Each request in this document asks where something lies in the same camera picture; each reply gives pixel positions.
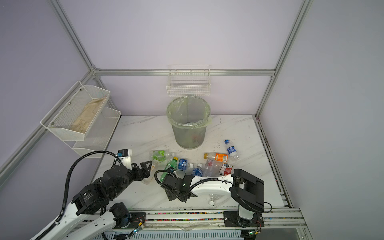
mesh shelf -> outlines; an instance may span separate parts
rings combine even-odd
[[[81,86],[77,92],[71,97],[68,103],[61,109],[61,111],[53,118],[47,129],[56,135],[62,141],[84,141],[88,135],[89,130],[95,123],[95,119],[101,113],[105,104],[109,99],[110,91],[98,88],[96,86]],[[81,114],[84,106],[92,99],[104,98],[100,108],[91,120],[88,128],[84,133],[71,130],[72,124],[77,117]]]
[[[211,80],[209,69],[169,70],[167,93],[171,97],[209,96]]]
[[[120,115],[120,111],[104,107],[84,141],[76,142],[72,149],[80,156],[97,150],[105,150]],[[102,154],[93,154],[89,158],[101,158],[101,156]]]

blue bottle label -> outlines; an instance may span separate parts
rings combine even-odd
[[[186,159],[180,159],[178,168],[181,170],[187,169],[187,160]]]
[[[232,152],[236,152],[235,147],[229,147],[227,148],[228,154],[231,154]]]
[[[193,169],[193,171],[192,171],[192,174],[195,175],[195,176],[202,177],[203,176],[203,170],[201,170],[200,168],[195,167]]]

green plastic bottle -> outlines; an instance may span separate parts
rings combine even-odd
[[[177,169],[177,161],[179,159],[177,157],[174,157],[171,161],[169,161],[167,163],[167,166],[165,167],[165,170],[168,170],[168,168],[170,168],[170,170],[173,172]],[[164,178],[166,177],[167,173],[163,173],[163,175],[161,175],[161,178],[160,178],[160,182],[163,182]]]

plastic bag liner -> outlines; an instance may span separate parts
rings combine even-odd
[[[168,121],[172,125],[175,140],[185,149],[200,146],[205,138],[205,130],[211,122],[209,104],[199,97],[180,97],[167,107]]]

bottle with orange label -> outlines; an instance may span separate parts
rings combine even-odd
[[[218,162],[228,162],[228,155],[224,153],[217,152],[206,152],[204,153],[205,159],[215,160]]]

